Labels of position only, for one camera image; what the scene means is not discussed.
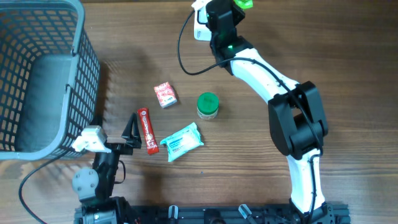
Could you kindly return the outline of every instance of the gray plastic basket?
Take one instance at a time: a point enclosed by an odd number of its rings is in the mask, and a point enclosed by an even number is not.
[[[0,160],[56,157],[93,119],[100,64],[84,20],[77,0],[0,1]]]

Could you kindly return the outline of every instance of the wooden surface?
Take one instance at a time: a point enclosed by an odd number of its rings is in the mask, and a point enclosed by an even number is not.
[[[157,142],[196,122],[205,143],[173,163],[163,147],[148,156],[143,144],[132,157],[122,157],[127,179],[114,195],[133,205],[288,202],[289,169],[269,136],[267,105],[220,68],[190,77],[178,65],[176,42],[189,2],[85,8],[85,29],[101,61],[98,111],[109,140],[122,141],[130,114],[146,106]],[[349,205],[353,223],[398,222],[397,8],[392,1],[255,1],[238,25],[239,34],[276,69],[300,82],[311,80],[320,90],[329,124],[322,190],[328,201]],[[190,21],[182,59],[198,71],[214,59],[208,43],[195,41],[192,32]],[[164,110],[153,87],[166,81],[179,101]],[[197,97],[206,91],[220,98],[213,121],[196,115]],[[27,204],[50,223],[70,223],[79,206],[71,178],[91,162],[87,155],[42,169],[24,187]],[[34,222],[17,188],[41,163],[0,163],[2,223]]]

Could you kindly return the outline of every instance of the jar with green lid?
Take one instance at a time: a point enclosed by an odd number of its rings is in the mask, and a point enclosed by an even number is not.
[[[201,119],[213,119],[218,112],[218,97],[214,93],[204,93],[198,98],[198,115]]]

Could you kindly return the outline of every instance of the red candy bar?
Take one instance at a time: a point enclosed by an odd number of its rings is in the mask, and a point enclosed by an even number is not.
[[[141,119],[142,130],[144,131],[145,141],[147,142],[147,152],[149,155],[159,152],[157,147],[154,130],[150,124],[148,108],[138,109],[138,114]]]

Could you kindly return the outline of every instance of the light blue wrapper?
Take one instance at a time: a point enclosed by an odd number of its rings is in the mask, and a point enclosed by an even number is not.
[[[173,135],[161,140],[160,144],[165,144],[169,152],[169,162],[184,155],[189,150],[204,145],[200,141],[200,133],[197,124],[192,123]]]

